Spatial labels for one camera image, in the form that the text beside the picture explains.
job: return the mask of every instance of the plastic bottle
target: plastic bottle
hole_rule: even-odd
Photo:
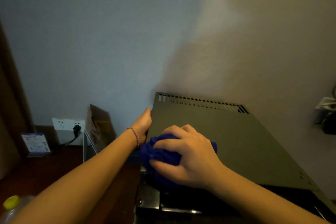
[[[3,213],[0,224],[9,222],[25,205],[27,205],[33,196],[19,197],[18,195],[9,197],[3,202],[6,211]]]

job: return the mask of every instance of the forearm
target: forearm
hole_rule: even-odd
[[[221,167],[209,190],[242,213],[265,224],[327,222],[269,190]]]
[[[20,211],[13,223],[83,221],[136,146],[132,130],[126,130],[99,154],[41,192]]]

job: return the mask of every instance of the blue cloth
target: blue cloth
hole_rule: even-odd
[[[177,152],[171,152],[164,149],[153,149],[154,144],[157,141],[163,139],[178,139],[178,138],[170,134],[161,135],[159,137],[151,137],[148,143],[145,143],[140,146],[141,163],[146,168],[147,172],[154,175],[155,180],[157,182],[170,188],[178,188],[180,187],[180,185],[164,178],[149,164],[149,160],[151,159],[159,160],[174,166],[178,166],[180,164],[181,155],[178,154]],[[211,144],[212,148],[217,153],[217,144],[215,142],[211,142]]]

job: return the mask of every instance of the white wall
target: white wall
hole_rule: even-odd
[[[84,118],[117,134],[156,90],[246,104],[331,198],[336,137],[312,126],[336,83],[336,0],[1,0],[35,124]]]

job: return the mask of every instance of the braided bracelet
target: braided bracelet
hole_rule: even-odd
[[[137,133],[135,132],[134,128],[128,127],[127,129],[132,129],[133,133],[135,134],[136,142],[138,143],[138,147],[139,147],[140,146],[139,137],[138,137]]]

